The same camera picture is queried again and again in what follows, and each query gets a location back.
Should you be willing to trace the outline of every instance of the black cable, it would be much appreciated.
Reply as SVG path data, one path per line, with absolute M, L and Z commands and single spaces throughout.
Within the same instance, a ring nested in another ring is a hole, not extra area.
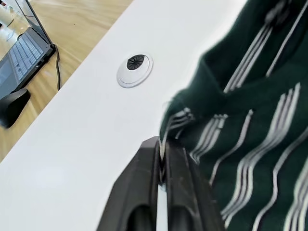
M 56 53 L 57 53 L 57 60 L 56 60 L 56 68 L 57 68 L 57 75 L 58 75 L 58 90 L 60 90 L 61 88 L 61 75 L 60 75 L 60 69 L 59 69 L 59 61 L 60 61 L 60 55 L 59 55 L 59 51 L 58 48 L 55 44 L 53 44 L 55 49 L 56 49 Z

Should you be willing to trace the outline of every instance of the laptop keyboard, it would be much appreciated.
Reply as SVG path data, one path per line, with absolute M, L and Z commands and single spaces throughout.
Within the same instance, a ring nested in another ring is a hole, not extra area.
M 39 45 L 26 33 L 18 39 L 9 51 L 18 80 L 26 75 L 43 53 Z

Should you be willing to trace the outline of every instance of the white table surface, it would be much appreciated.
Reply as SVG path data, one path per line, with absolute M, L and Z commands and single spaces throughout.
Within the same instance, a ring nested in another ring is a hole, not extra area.
M 95 231 L 116 178 L 245 0 L 134 0 L 0 163 L 0 231 Z M 141 85 L 116 81 L 145 51 Z

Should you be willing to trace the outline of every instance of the white stripe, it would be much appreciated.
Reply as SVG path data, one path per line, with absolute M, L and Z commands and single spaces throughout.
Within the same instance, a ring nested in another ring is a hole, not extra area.
M 186 121 L 181 122 L 179 124 L 170 125 L 169 131 L 172 130 L 172 129 L 183 127 L 184 125 L 189 124 L 190 122 L 191 122 L 191 120 L 188 118 Z
M 303 209 L 303 202 L 305 195 L 307 194 L 307 189 L 308 189 L 308 172 L 306 172 L 306 175 L 304 177 L 304 185 L 301 187 L 301 191 L 299 193 L 298 201 L 299 203 L 296 206 L 296 211 L 294 213 L 293 219 L 292 219 L 292 231 L 297 231 L 297 225 L 298 225 L 298 220 L 299 220 L 299 213 Z
M 178 132 L 177 132 L 177 134 L 175 135 L 175 139 L 178 139 L 179 137 L 180 137 L 180 135 L 182 134 L 182 132 L 183 132 L 183 128 L 181 129 L 181 130 L 179 130 Z
M 295 148 L 297 148 L 307 137 L 308 137 L 308 128 L 306 128 L 305 131 L 293 143 L 291 143 L 285 149 L 285 151 L 282 153 L 282 155 L 280 156 L 280 158 L 279 158 L 278 162 L 276 163 L 274 170 L 273 170 L 273 193 L 272 193 L 271 199 L 267 203 L 267 205 L 265 207 L 263 207 L 261 209 L 261 211 L 258 213 L 258 215 L 255 219 L 253 228 L 252 228 L 253 231 L 258 230 L 258 227 L 259 227 L 259 224 L 260 224 L 262 217 L 274 205 L 274 203 L 277 200 L 277 196 L 278 196 L 277 178 L 278 178 L 278 173 L 279 173 L 281 167 L 283 166 L 284 162 L 286 161 L 286 159 L 288 158 L 290 153 L 292 153 L 292 151 Z
M 182 118 L 175 118 L 172 120 L 172 124 L 180 123 L 180 122 L 186 121 L 187 119 L 189 119 L 187 115 L 185 115 Z
M 226 154 L 224 154 L 221 158 L 219 158 L 217 160 L 217 162 L 215 163 L 213 171 L 212 171 L 211 179 L 209 181 L 210 185 L 213 185 L 213 182 L 214 182 L 214 179 L 215 179 L 215 176 L 216 176 L 216 173 L 217 173 L 217 169 L 218 169 L 220 163 L 222 161 L 224 161 L 232 153 L 234 153 L 243 144 L 247 130 L 248 130 L 248 126 L 249 126 L 249 123 L 250 123 L 250 119 L 251 119 L 251 116 L 253 115 L 253 113 L 254 112 L 252 110 L 249 110 L 249 112 L 248 112 L 248 114 L 245 118 L 242 130 L 241 130 L 241 134 L 240 134 L 240 137 L 239 137 L 236 145 L 230 151 L 228 151 Z
M 251 62 L 249 63 L 249 65 L 247 66 L 245 72 L 243 73 L 243 75 L 241 76 L 241 78 L 239 79 L 238 83 L 236 84 L 237 88 L 240 88 L 243 84 L 243 82 L 245 81 L 247 75 L 249 74 L 249 71 L 251 70 L 252 66 L 255 64 L 257 58 L 259 57 L 261 51 L 263 50 L 263 47 L 265 46 L 267 40 L 270 37 L 270 34 L 272 32 L 272 28 L 268 31 L 264 41 L 262 42 L 262 44 L 260 45 L 259 49 L 257 50 L 256 54 L 254 55 L 253 59 L 251 60 Z
M 301 210 L 300 215 L 299 215 L 298 231 L 304 231 L 305 230 L 307 208 L 308 208 L 308 192 L 307 192 L 307 189 L 306 189 L 306 195 L 305 195 L 305 198 L 304 198 L 302 210 Z
M 242 75 L 243 75 L 243 71 L 247 68 L 247 66 L 249 65 L 249 63 L 251 62 L 251 60 L 253 59 L 253 57 L 255 57 L 256 52 L 258 51 L 259 47 L 263 44 L 264 38 L 267 37 L 267 35 L 269 34 L 269 27 L 266 27 L 264 33 L 262 34 L 260 40 L 258 41 L 256 47 L 254 48 L 254 51 L 252 54 L 250 54 L 249 58 L 247 59 L 246 63 L 245 63 L 245 67 L 241 70 L 240 74 L 236 77 L 236 79 L 234 80 L 234 82 L 232 83 L 232 85 L 230 86 L 229 90 L 234 90 L 236 84 L 239 82 L 239 80 L 241 79 Z
M 246 165 L 244 166 L 244 177 L 243 177 L 243 191 L 242 195 L 240 196 L 240 200 L 238 201 L 237 205 L 234 206 L 234 209 L 231 210 L 230 214 L 228 215 L 228 218 L 225 221 L 225 226 L 228 227 L 230 221 L 232 220 L 233 216 L 240 211 L 250 200 L 252 191 L 253 191 L 253 170 L 256 166 L 257 162 L 266 154 L 268 151 L 276 147 L 286 136 L 287 132 L 289 131 L 289 128 L 292 123 L 292 119 L 295 113 L 298 96 L 299 96 L 299 89 L 300 84 L 297 84 L 295 87 L 295 92 L 292 98 L 292 102 L 290 105 L 290 99 L 292 96 L 292 91 L 289 92 L 288 98 L 286 100 L 286 104 L 283 110 L 283 115 L 279 121 L 278 129 L 276 132 L 276 136 L 273 140 L 270 141 L 270 144 L 262 148 L 263 150 L 259 150 L 258 152 L 255 152 L 255 154 L 252 152 L 250 157 L 252 157 L 250 162 L 246 162 Z
M 200 152 L 202 152 L 202 150 L 204 150 L 209 145 L 209 143 L 210 143 L 210 141 L 211 141 L 211 139 L 214 135 L 214 132 L 215 132 L 216 128 L 218 127 L 218 124 L 219 124 L 219 119 L 216 119 L 215 122 L 214 122 L 214 125 L 210 128 L 208 135 L 207 135 L 204 143 L 202 144 L 201 148 L 194 154 L 193 159 L 196 163 L 198 163 L 196 157 L 198 156 L 198 154 Z
M 163 158 L 164 154 L 165 154 L 165 149 L 166 149 L 166 141 L 167 141 L 167 136 L 168 136 L 168 132 L 170 130 L 170 126 L 172 125 L 172 122 L 174 119 L 176 118 L 182 118 L 183 116 L 187 116 L 188 114 L 191 114 L 191 110 L 188 107 L 185 107 L 183 110 L 173 114 L 172 116 L 170 116 L 167 125 L 166 125 L 166 130 L 163 136 L 163 139 L 161 140 L 161 137 L 159 137 L 158 142 L 159 142 L 159 152 L 160 152 L 160 156 L 161 158 Z
M 271 124 L 270 124 L 270 129 L 268 131 L 268 134 L 265 138 L 265 140 L 262 142 L 262 144 L 267 141 L 269 139 L 269 137 L 272 137 L 273 136 L 273 133 L 275 131 L 275 128 L 276 128 L 276 124 L 278 122 L 278 119 L 280 117 L 280 114 L 282 112 L 282 107 L 284 105 L 284 100 L 285 100 L 285 94 L 283 94 L 281 97 L 280 97 L 280 100 L 277 104 L 277 107 L 276 107 L 276 111 L 274 113 L 274 116 L 273 116 L 273 119 L 271 121 Z M 240 195 L 240 190 L 241 190 L 241 181 L 242 181 L 242 168 L 243 168 L 243 165 L 244 165 L 244 161 L 246 160 L 246 156 L 240 161 L 238 167 L 237 167 L 237 175 L 236 175 L 236 178 L 237 178 L 237 181 L 236 181 L 236 184 L 235 184 L 235 189 L 234 189 L 234 192 L 233 192 L 233 196 L 231 198 L 231 200 L 229 201 L 229 203 L 227 204 L 227 206 L 222 210 L 221 212 L 221 215 L 222 216 L 225 216 L 227 214 L 227 212 L 229 211 L 229 209 L 236 203 L 239 195 Z
M 284 41 L 282 42 L 282 45 L 279 48 L 278 53 L 276 54 L 272 64 L 270 65 L 270 67 L 269 67 L 269 69 L 268 69 L 268 71 L 266 73 L 266 77 L 269 77 L 270 74 L 272 73 L 272 71 L 273 71 L 273 69 L 274 69 L 274 67 L 275 67 L 275 65 L 276 65 L 276 63 L 277 63 L 277 61 L 278 61 L 278 59 L 279 59 L 279 57 L 280 57 L 284 47 L 285 47 L 285 45 L 289 41 L 289 39 L 290 39 L 291 35 L 293 34 L 295 28 L 297 27 L 297 24 L 298 24 L 299 20 L 302 18 L 303 14 L 304 14 L 304 12 L 305 12 L 305 10 L 307 8 L 307 6 L 308 6 L 308 0 L 306 1 L 306 3 L 303 6 L 301 12 L 299 13 L 298 17 L 296 18 L 295 22 L 293 23 L 289 33 L 287 34 L 287 36 L 285 37 Z
M 289 231 L 293 230 L 296 228 L 298 218 L 295 219 L 296 212 L 303 206 L 305 205 L 304 202 L 304 194 L 303 191 L 305 192 L 308 187 L 308 158 L 306 159 L 306 162 L 304 164 L 304 167 L 302 168 L 302 171 L 296 181 L 295 188 L 294 188 L 294 200 L 293 203 L 288 211 L 288 214 L 286 216 L 285 222 L 284 222 L 284 231 Z
M 234 71 L 233 75 L 231 76 L 227 86 L 224 89 L 224 93 L 227 93 L 230 90 L 230 86 L 233 84 L 234 80 L 237 78 L 238 76 L 238 72 L 241 71 L 241 69 L 243 68 L 244 63 L 247 60 L 247 57 L 250 55 L 252 49 L 255 47 L 256 43 L 259 41 L 261 35 L 263 34 L 264 30 L 266 29 L 266 26 L 264 25 L 258 32 L 257 36 L 254 38 L 253 42 L 251 43 L 251 45 L 249 46 L 248 50 L 246 51 L 244 57 L 242 58 L 240 64 L 238 65 L 238 67 L 236 68 L 236 70 Z
M 201 151 L 201 153 L 196 157 L 196 161 L 198 164 L 200 163 L 200 157 L 206 154 L 208 151 L 210 151 L 214 147 L 227 118 L 228 116 L 224 115 L 223 118 L 220 119 L 218 127 L 216 128 L 210 143 L 208 144 L 206 149 L 204 151 Z
M 289 231 L 291 228 L 291 219 L 293 218 L 296 207 L 298 206 L 300 189 L 302 188 L 307 171 L 308 171 L 308 158 L 306 159 L 304 167 L 302 168 L 302 171 L 299 177 L 297 178 L 297 181 L 294 187 L 294 192 L 293 192 L 294 200 L 292 202 L 292 205 L 287 213 L 287 216 L 284 222 L 284 227 L 283 227 L 284 231 Z
M 206 139 L 206 137 L 208 136 L 208 132 L 210 130 L 210 128 L 213 126 L 214 122 L 217 120 L 217 116 L 215 115 L 214 118 L 212 118 L 204 127 L 202 134 L 200 136 L 200 139 L 197 143 L 197 145 L 195 146 L 195 148 L 189 153 L 189 155 L 191 156 L 192 159 L 194 159 L 194 153 L 197 152 L 202 144 L 204 143 L 204 140 Z

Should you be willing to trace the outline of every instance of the green striped fabric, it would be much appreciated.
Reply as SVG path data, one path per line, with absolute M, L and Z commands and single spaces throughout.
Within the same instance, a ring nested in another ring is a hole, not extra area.
M 308 231 L 308 1 L 264 25 L 276 3 L 247 2 L 161 126 L 162 147 L 178 139 L 208 178 L 229 231 Z

